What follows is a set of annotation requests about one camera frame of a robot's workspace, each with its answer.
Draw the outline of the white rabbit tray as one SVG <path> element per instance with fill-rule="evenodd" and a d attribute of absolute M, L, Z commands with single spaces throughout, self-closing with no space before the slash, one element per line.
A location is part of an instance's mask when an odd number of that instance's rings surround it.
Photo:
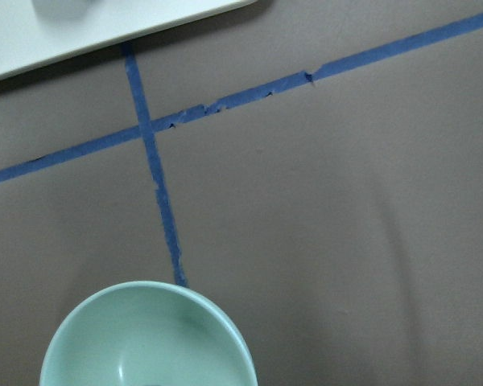
<path fill-rule="evenodd" d="M 247 1 L 0 1 L 0 80 L 248 6 Z"/>

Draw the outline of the light green bowl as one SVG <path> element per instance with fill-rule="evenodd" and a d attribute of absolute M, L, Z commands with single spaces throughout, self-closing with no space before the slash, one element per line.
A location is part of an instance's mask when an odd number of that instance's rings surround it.
<path fill-rule="evenodd" d="M 157 281 L 103 289 L 58 327 L 42 385 L 256 385 L 250 350 L 205 296 Z"/>

